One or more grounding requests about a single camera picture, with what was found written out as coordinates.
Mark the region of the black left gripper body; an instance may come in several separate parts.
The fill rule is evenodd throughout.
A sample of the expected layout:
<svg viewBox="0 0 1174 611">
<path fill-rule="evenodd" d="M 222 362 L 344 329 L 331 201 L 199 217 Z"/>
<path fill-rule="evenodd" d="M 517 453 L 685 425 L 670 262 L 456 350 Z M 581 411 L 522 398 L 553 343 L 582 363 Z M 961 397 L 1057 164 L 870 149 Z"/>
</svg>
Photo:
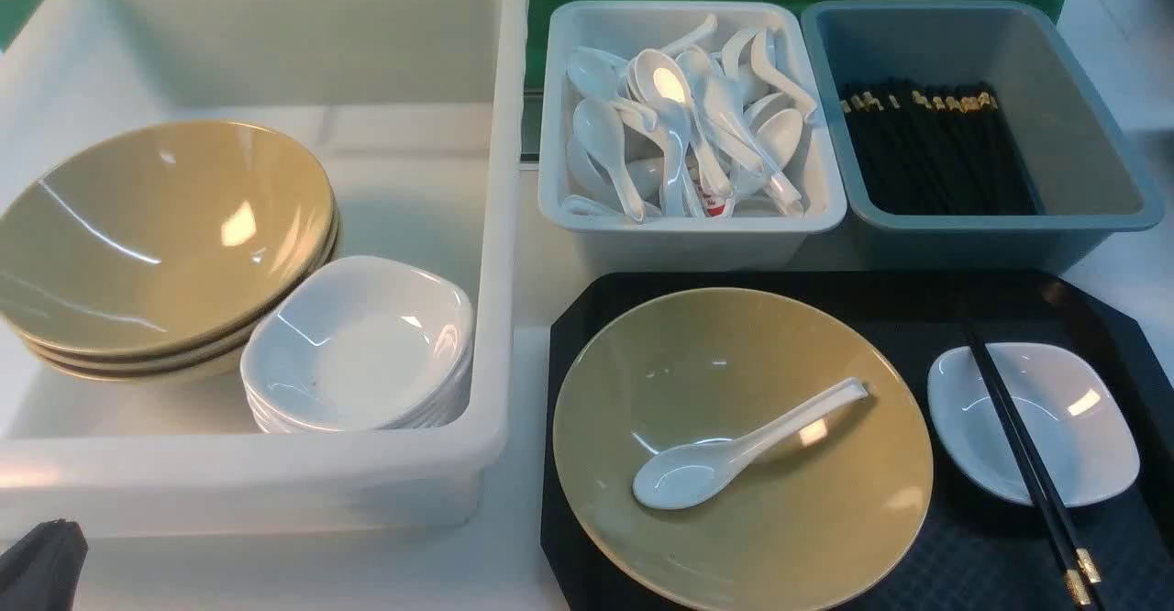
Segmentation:
<svg viewBox="0 0 1174 611">
<path fill-rule="evenodd" d="M 70 610 L 88 553 L 83 528 L 42 522 L 1 557 L 4 610 Z"/>
</svg>

